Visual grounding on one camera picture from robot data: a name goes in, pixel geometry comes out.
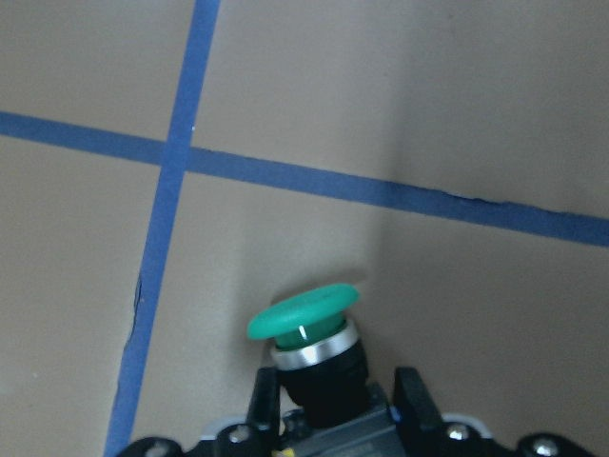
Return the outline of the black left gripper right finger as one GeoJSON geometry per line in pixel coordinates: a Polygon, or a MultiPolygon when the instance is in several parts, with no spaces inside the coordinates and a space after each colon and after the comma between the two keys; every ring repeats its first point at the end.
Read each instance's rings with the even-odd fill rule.
{"type": "Polygon", "coordinates": [[[392,402],[402,431],[433,431],[443,424],[442,415],[415,368],[395,368],[392,402]]]}

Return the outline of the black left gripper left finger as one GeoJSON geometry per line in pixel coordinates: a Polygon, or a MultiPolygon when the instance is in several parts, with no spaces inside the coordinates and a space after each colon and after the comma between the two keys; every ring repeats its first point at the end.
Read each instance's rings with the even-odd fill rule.
{"type": "Polygon", "coordinates": [[[276,368],[259,368],[246,413],[250,427],[258,431],[279,430],[280,390],[276,368]]]}

